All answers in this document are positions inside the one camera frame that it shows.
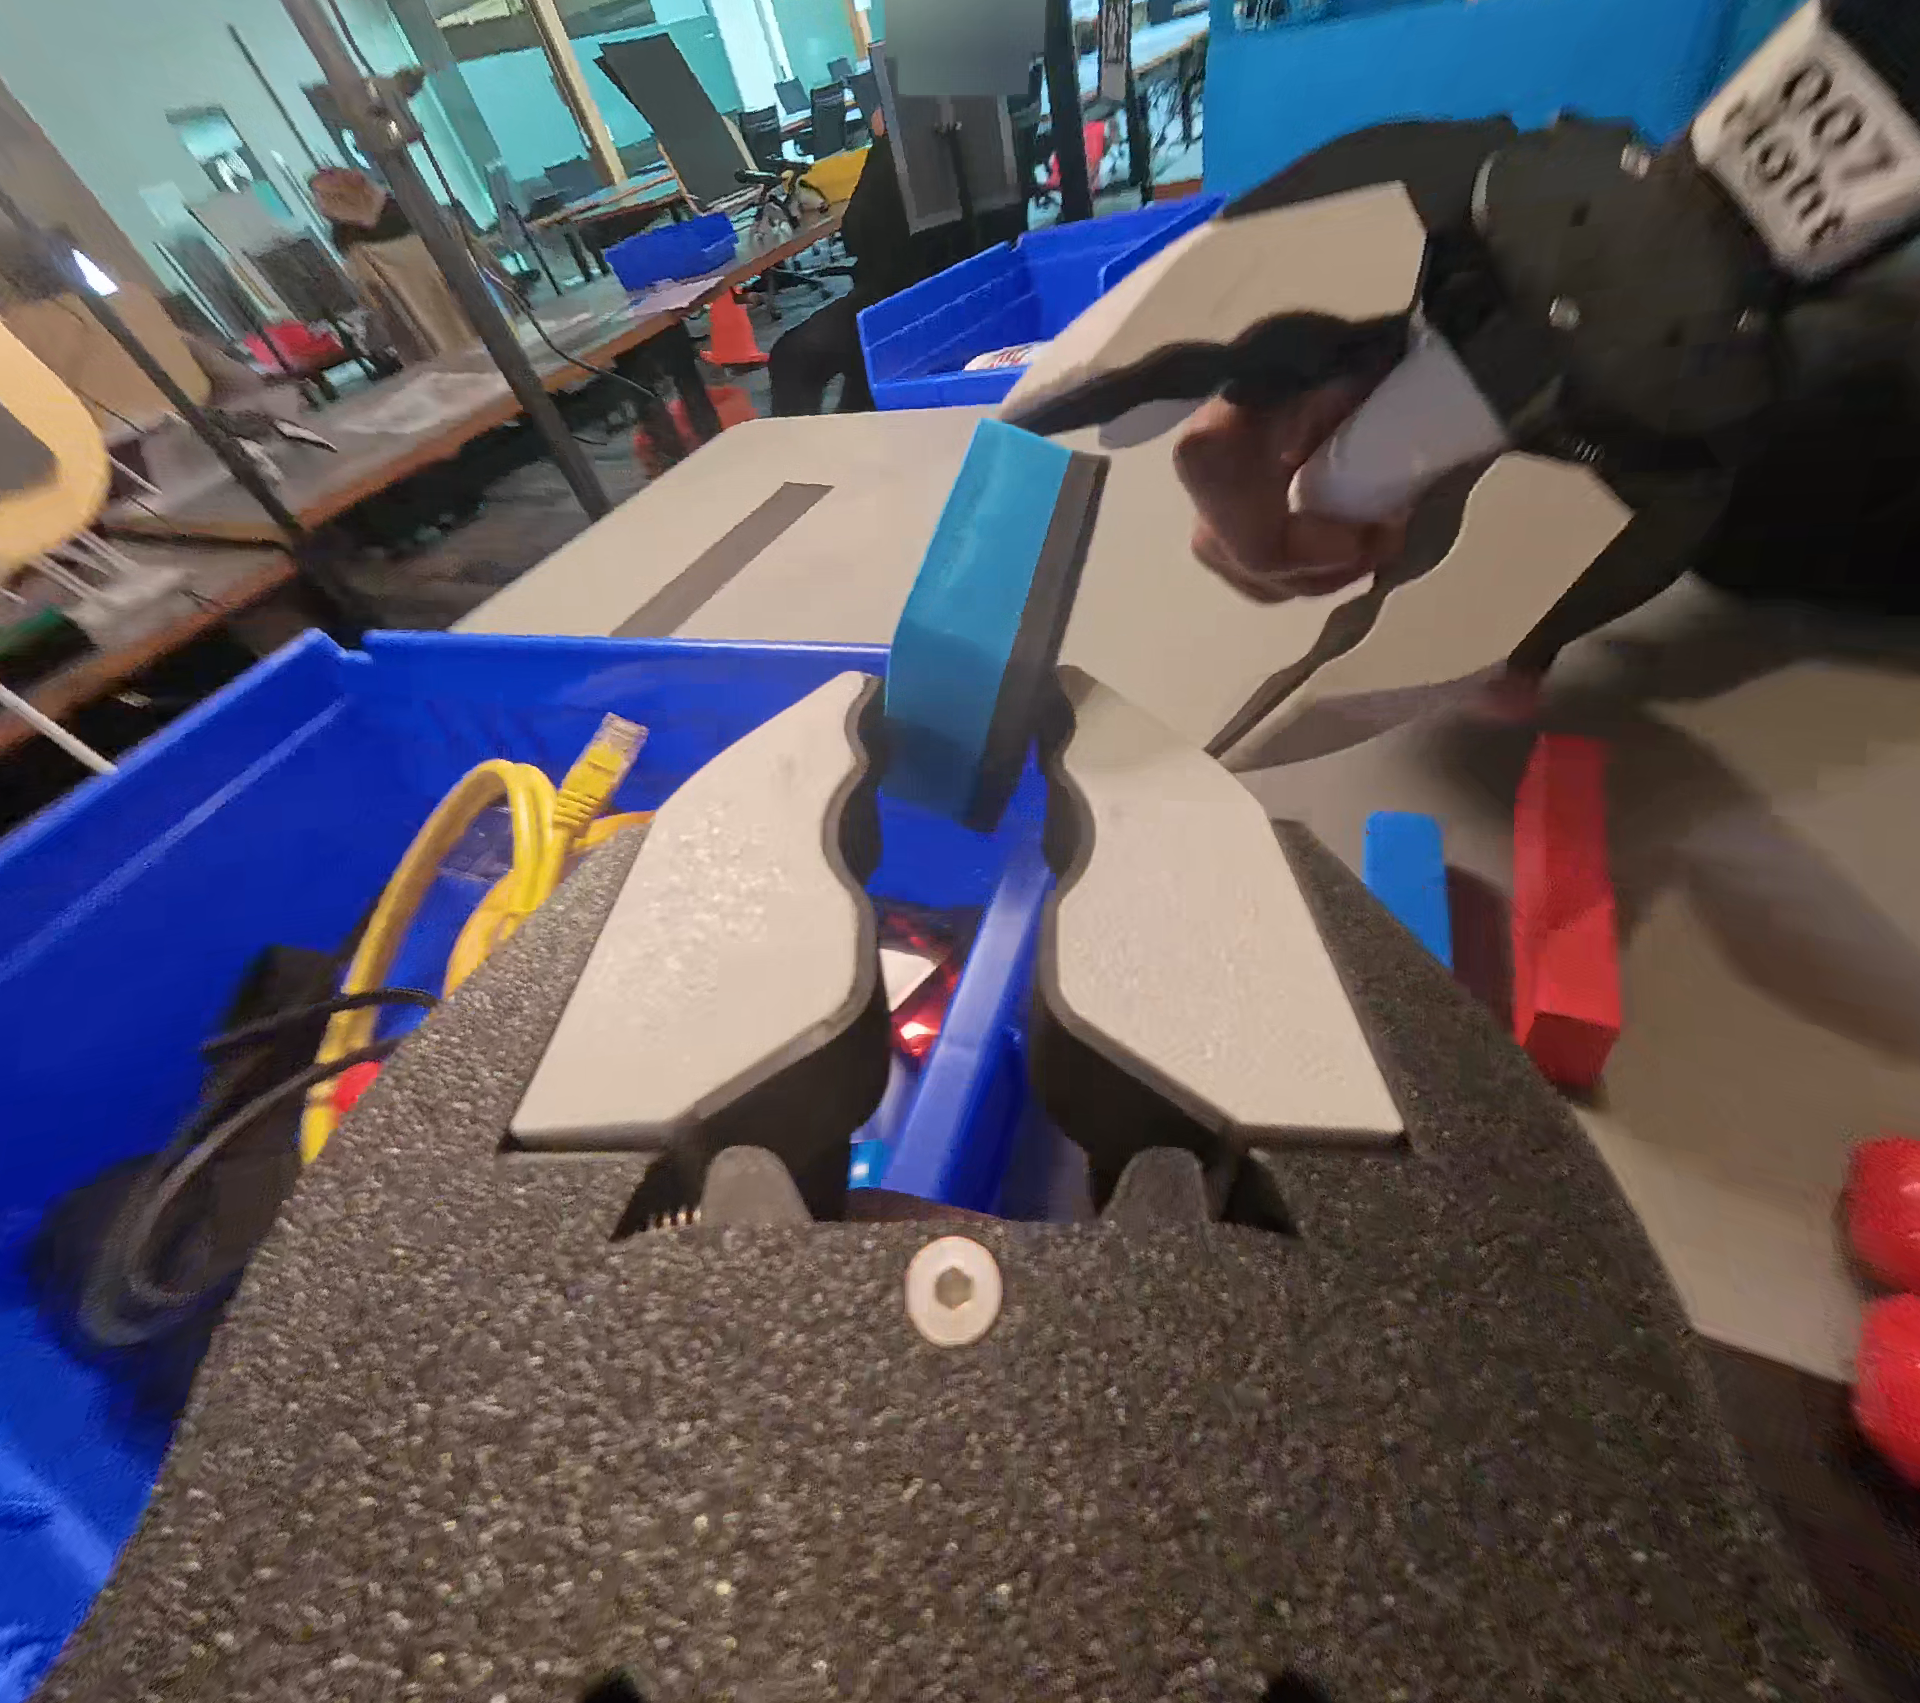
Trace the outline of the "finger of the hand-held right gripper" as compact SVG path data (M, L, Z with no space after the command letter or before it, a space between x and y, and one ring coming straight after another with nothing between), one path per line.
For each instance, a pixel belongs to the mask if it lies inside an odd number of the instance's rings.
M1378 575L1275 607L1277 659L1208 751L1279 767L1473 705L1629 523L1587 467L1510 455L1449 475Z
M1219 213L1154 251L1033 355L1002 419L1158 435L1215 395L1294 395L1404 353L1428 225L1402 183Z

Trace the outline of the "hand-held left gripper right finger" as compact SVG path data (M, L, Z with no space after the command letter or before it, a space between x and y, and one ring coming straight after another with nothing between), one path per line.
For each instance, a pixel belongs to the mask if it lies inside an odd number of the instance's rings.
M1059 667L1033 1083L1081 1147L1393 1145L1402 1113L1261 801Z

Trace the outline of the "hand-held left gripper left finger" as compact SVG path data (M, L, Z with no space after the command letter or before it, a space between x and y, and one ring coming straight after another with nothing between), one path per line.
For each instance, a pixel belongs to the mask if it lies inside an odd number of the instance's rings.
M713 755L644 831L508 1121L529 1153L847 1161L891 1081L884 715L845 671Z

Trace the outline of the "red block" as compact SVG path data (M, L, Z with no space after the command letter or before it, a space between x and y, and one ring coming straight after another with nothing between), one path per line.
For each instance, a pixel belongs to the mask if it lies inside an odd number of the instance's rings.
M1607 747L1540 733L1514 797L1510 1023L1563 1091L1600 1083L1620 1039L1620 923Z

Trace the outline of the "blue pad with black base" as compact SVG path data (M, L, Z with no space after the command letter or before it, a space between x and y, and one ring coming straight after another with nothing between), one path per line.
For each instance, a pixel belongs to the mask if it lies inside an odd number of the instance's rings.
M1054 693L1110 467L977 425L886 659L884 781L901 801L998 825Z

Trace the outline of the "deep blue storage bin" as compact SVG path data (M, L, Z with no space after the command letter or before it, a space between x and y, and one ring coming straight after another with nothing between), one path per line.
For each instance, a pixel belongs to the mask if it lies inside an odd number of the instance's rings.
M557 773L617 709L621 803L882 653L312 635L4 845L4 1255L183 1121L242 973L339 947L486 755ZM619 1235L636 1157L510 1153L619 881L563 893L506 975L349 1119L278 1213L177 1435L4 1273L4 1629L23 1699L1059 1699L1065 1595L1015 1533L1035 1411L990 1343L904 1313L884 1225Z

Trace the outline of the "person's right forearm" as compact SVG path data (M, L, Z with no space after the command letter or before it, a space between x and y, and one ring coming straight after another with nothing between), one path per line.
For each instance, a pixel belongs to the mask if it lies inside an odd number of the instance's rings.
M1754 601L1916 617L1916 253L1801 305L1772 403L1695 445L1687 473L1640 601L1695 575Z

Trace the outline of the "black round object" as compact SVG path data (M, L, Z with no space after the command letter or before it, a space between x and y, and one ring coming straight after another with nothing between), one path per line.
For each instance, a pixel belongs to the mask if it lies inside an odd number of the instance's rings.
M306 1089L337 951L271 945L199 1049L199 1089L169 1141L52 1203L26 1275L60 1343L128 1367L209 1331L299 1173Z

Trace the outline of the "blue segmented bar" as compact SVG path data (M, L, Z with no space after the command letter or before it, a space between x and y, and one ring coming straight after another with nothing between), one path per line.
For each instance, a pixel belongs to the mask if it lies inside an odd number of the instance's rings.
M1451 873L1439 817L1374 809L1363 825L1360 875L1383 907L1444 969L1455 969Z

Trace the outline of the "black monitor on stand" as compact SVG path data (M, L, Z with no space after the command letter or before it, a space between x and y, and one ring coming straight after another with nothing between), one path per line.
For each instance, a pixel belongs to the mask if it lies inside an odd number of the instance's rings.
M1027 169L1005 97L904 93L893 75L895 65L880 69L879 103L913 233L977 227L986 213L1027 203Z

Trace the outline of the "small blue storage bin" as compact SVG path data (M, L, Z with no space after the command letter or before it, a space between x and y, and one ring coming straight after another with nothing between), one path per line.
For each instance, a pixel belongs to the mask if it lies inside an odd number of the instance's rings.
M705 213L684 221L656 221L613 241L603 257L615 279L632 295L668 281L692 281L725 273L739 257L732 219Z

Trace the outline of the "slim black panel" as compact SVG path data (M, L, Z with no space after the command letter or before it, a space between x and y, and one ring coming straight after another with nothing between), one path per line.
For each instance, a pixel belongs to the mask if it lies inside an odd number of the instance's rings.
M732 211L752 191L755 159L732 117L721 111L673 36L609 38L603 73L646 121L686 201Z

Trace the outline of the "long wooden table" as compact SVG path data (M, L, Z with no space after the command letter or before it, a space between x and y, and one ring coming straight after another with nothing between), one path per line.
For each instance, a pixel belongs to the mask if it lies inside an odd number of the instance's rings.
M684 419L670 447L686 451L725 429L692 321L731 291L752 283L804 249L833 237L845 209L833 205L804 221L787 241L749 251L719 275L705 275L674 291L642 299L600 285L564 297L546 323L567 351L557 353L535 335L535 371L546 393L564 393L615 369L636 349L655 351L670 375ZM485 351L460 351L432 365L374 383L331 403L319 431L333 451L292 445L276 453L284 477L276 489L284 509L305 531L346 515L364 499L427 467L451 459L467 443L520 419L517 393ZM281 523L232 477L204 487L183 503L127 501L108 509L106 529L159 541L203 541L282 547Z

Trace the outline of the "red two-stud brick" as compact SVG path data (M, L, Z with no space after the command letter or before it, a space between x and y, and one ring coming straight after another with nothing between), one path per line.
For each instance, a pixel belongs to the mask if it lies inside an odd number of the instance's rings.
M1843 1189L1852 1259L1879 1287L1864 1307L1852 1381L1858 1429L1919 1487L1919 1139L1864 1139Z

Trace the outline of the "black board on plywood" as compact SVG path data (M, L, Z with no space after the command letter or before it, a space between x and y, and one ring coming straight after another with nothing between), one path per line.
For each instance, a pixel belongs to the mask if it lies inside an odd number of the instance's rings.
M3 329L3 579L93 529L113 467L84 401Z

